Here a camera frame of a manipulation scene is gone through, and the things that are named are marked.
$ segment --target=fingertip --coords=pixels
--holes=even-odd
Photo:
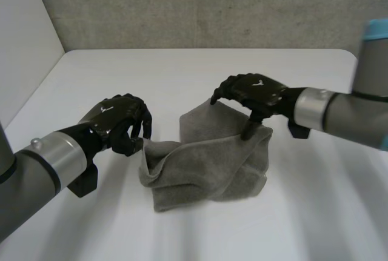
[[[212,98],[210,99],[210,104],[214,105],[216,102],[217,102],[217,98],[215,96],[212,96]]]

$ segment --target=black bracket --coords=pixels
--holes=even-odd
[[[292,137],[295,139],[307,139],[309,137],[311,129],[299,126],[297,123],[291,120],[289,120],[288,126]]]
[[[90,164],[86,170],[67,186],[78,197],[84,197],[97,189],[98,169]]]

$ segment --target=gray concrete wall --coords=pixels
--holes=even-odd
[[[64,48],[342,48],[388,0],[43,0]]]

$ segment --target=blue cap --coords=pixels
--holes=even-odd
[[[388,19],[371,20],[366,27],[364,40],[388,39]]]

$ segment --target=towel fold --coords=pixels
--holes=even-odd
[[[139,178],[152,189],[154,210],[256,196],[267,181],[272,129],[262,125],[242,141],[247,120],[220,102],[206,101],[181,116],[181,142],[145,140]]]

